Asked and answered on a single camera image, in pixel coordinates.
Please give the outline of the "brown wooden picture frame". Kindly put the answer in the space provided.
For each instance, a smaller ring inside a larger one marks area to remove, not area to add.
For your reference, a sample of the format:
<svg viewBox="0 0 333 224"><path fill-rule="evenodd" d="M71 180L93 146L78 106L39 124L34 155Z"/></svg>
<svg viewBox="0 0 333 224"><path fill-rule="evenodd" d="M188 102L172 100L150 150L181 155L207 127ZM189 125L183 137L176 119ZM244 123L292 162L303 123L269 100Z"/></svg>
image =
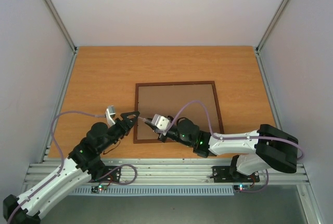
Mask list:
<svg viewBox="0 0 333 224"><path fill-rule="evenodd" d="M224 133L214 81L137 83L135 86L135 111L139 111L144 118L153 118L155 114L174 117L184 105L195 100L201 101L207 108L213 132ZM200 130L209 132L206 112L199 103L186 107L180 117L189 118ZM138 120L134 127L133 143L158 142L157 135Z"/></svg>

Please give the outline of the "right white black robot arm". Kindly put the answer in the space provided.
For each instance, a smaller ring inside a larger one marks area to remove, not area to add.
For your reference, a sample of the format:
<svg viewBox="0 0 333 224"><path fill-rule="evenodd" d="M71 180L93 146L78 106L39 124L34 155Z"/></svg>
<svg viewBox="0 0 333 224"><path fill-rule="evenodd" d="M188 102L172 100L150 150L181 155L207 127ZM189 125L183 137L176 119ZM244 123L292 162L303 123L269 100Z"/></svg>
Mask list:
<svg viewBox="0 0 333 224"><path fill-rule="evenodd" d="M181 143L200 157L233 154L229 173L234 180L270 168L283 173L297 170L298 139L271 125L262 124L247 133L220 134L202 131L185 117L174 121L161 115L154 116L152 125L159 141Z"/></svg>

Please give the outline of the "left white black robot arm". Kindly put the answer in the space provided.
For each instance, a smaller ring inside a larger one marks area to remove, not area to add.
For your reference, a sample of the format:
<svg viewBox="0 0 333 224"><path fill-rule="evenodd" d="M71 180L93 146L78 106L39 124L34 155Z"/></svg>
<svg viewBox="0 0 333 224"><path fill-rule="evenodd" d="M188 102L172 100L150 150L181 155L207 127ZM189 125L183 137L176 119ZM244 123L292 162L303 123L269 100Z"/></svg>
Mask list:
<svg viewBox="0 0 333 224"><path fill-rule="evenodd" d="M127 136L138 120L139 112L122 113L120 118L106 112L107 123L92 125L60 166L26 192L3 200L3 216L8 223L40 223L46 213L76 187L102 182L111 176L101 154Z"/></svg>

